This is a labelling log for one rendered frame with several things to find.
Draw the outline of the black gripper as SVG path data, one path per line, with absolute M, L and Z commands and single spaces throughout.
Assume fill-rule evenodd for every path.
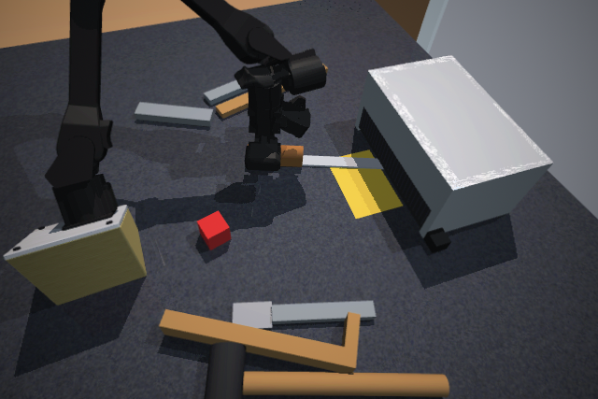
M 259 109 L 249 102 L 249 133 L 255 133 L 255 142 L 246 146 L 245 167 L 248 170 L 278 171 L 280 169 L 281 143 L 272 128 L 276 118 L 281 118 L 281 102 L 271 109 Z

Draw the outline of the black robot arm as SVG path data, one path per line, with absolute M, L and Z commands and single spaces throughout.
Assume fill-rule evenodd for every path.
M 272 29 L 224 0 L 181 0 L 207 22 L 235 57 L 244 64 L 261 64 L 235 73 L 249 102 L 271 109 L 281 102 L 281 130 L 301 138 L 310 126 L 306 99 L 283 101 L 282 87 L 292 95 L 323 88 L 326 71 L 315 50 L 292 55 L 275 39 Z M 102 11 L 106 0 L 70 0 L 69 101 L 62 121 L 58 157 L 45 174 L 65 226 L 63 231 L 113 216 L 118 202 L 109 182 L 98 174 L 99 163 L 112 148 L 113 121 L 103 120 L 101 96 Z M 275 65 L 275 66 L 274 66 Z

